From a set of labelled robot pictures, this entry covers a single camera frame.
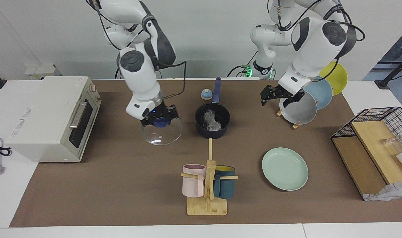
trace white toaster oven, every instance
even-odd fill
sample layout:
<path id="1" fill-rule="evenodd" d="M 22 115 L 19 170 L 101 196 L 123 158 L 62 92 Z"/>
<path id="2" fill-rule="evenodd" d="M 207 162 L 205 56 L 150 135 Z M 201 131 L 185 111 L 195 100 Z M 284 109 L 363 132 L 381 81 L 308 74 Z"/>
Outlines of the white toaster oven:
<path id="1" fill-rule="evenodd" d="M 32 161 L 78 162 L 99 97 L 89 77 L 45 77 L 5 144 Z"/>

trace yellow plate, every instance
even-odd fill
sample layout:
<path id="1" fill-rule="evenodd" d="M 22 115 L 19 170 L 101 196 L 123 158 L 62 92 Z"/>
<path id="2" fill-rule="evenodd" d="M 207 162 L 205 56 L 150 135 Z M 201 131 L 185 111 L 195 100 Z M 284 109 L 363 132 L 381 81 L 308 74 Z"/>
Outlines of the yellow plate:
<path id="1" fill-rule="evenodd" d="M 334 65 L 335 62 L 329 63 L 329 65 L 327 65 L 322 69 L 322 71 L 320 71 L 319 76 L 325 77 L 332 70 Z M 346 86 L 346 83 L 348 83 L 348 74 L 345 68 L 342 65 L 338 64 L 334 71 L 326 78 L 326 80 L 332 86 L 333 96 L 335 96 L 336 94 L 342 92 L 342 90 Z"/>

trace black wire basket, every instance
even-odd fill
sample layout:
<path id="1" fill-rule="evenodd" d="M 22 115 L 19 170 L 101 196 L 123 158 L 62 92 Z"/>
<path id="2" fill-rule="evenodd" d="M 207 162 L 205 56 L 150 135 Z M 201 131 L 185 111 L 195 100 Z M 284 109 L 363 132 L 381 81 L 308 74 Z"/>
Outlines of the black wire basket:
<path id="1" fill-rule="evenodd" d="M 362 110 L 345 126 L 340 128 L 331 138 L 335 137 L 355 137 L 355 131 L 351 122 L 369 122 L 383 121 L 395 136 L 402 137 L 402 108 L 401 107 L 383 107 Z"/>

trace oven door handle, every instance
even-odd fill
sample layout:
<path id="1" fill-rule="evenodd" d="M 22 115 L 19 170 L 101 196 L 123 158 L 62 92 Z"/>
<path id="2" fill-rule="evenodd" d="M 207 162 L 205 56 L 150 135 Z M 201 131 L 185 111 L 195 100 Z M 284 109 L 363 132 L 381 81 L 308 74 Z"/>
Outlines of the oven door handle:
<path id="1" fill-rule="evenodd" d="M 80 124 L 80 120 L 82 120 L 83 112 L 85 111 L 86 105 L 88 103 L 86 101 L 81 102 L 79 107 L 77 108 L 76 114 L 74 115 L 73 121 L 70 124 L 70 128 L 77 129 Z"/>

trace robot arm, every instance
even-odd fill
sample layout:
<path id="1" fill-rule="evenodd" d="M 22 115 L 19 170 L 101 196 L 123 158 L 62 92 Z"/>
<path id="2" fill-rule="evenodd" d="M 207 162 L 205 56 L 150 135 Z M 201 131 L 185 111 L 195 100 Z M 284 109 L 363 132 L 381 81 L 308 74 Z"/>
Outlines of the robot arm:
<path id="1" fill-rule="evenodd" d="M 121 49 L 117 66 L 133 92 L 126 113 L 139 119 L 143 126 L 164 127 L 178 118 L 174 105 L 167 107 L 164 104 L 155 74 L 156 70 L 174 63 L 175 51 L 147 6 L 138 0 L 90 1 L 99 14 L 118 25 L 115 30 L 107 31 L 107 38 Z M 150 37 L 131 45 L 128 30 L 134 24 L 142 25 Z"/>
<path id="2" fill-rule="evenodd" d="M 297 52 L 292 64 L 279 80 L 279 85 L 275 88 L 268 85 L 260 93 L 263 105 L 276 98 L 287 98 L 284 107 L 291 102 L 298 102 L 304 95 L 302 88 L 308 85 L 330 61 L 348 53 L 355 44 L 355 29 L 339 23 L 346 21 L 345 15 L 338 12 L 343 11 L 343 6 L 336 0 L 322 0 L 312 5 L 314 2 L 316 1 L 274 0 L 270 18 L 276 24 L 257 26 L 251 31 L 251 40 L 259 51 L 257 56 L 259 61 L 257 59 L 254 61 L 254 69 L 255 64 L 267 62 L 264 60 L 266 59 L 264 47 L 259 47 L 261 44 L 268 45 L 269 49 L 271 45 L 292 44 Z M 310 8 L 323 19 L 304 18 L 292 26 L 290 16 L 284 13 L 290 15 L 295 3 Z M 264 32 L 269 34 L 268 42 L 262 37 L 253 37 Z M 273 59 L 269 57 L 268 60 L 267 63 L 270 64 Z"/>

